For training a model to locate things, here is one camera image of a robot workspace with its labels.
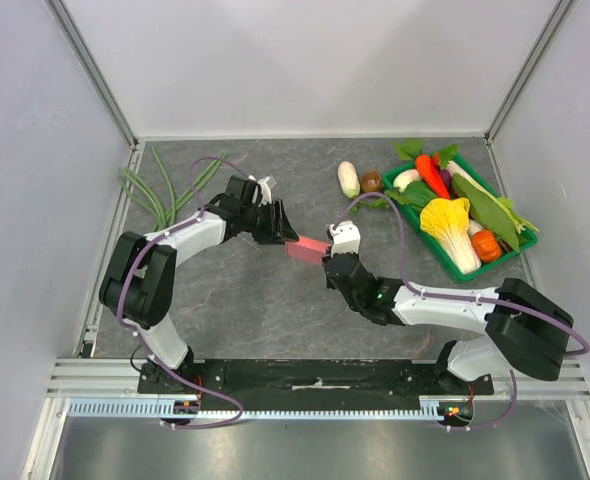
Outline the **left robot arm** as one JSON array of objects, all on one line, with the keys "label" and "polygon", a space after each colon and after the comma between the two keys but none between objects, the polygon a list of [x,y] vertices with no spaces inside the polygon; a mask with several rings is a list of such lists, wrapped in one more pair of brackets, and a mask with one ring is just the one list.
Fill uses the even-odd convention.
[{"label": "left robot arm", "polygon": [[114,247],[99,301],[130,329],[152,360],[163,365],[160,382],[183,393],[194,382],[193,353],[170,319],[176,268],[196,254],[248,233],[259,245],[297,242],[283,202],[267,176],[232,176],[222,194],[204,209],[167,229],[122,234]]}]

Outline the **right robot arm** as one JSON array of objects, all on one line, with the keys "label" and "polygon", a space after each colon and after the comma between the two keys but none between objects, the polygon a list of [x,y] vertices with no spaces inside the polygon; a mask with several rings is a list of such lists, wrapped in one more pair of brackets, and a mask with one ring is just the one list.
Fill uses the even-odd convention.
[{"label": "right robot arm", "polygon": [[377,325],[435,325],[472,332],[470,341],[445,346],[433,368],[442,392],[458,392],[486,374],[517,370],[531,378],[559,378],[572,317],[526,282],[507,278],[480,290],[422,286],[376,277],[356,253],[327,256],[327,287],[341,293],[349,308]]}]

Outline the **pink express box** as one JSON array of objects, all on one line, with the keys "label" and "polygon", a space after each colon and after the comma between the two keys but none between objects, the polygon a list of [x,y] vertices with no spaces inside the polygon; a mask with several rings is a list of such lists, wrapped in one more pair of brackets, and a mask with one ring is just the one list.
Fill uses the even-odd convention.
[{"label": "pink express box", "polygon": [[286,254],[294,259],[321,265],[328,247],[327,242],[300,236],[297,242],[286,243]]}]

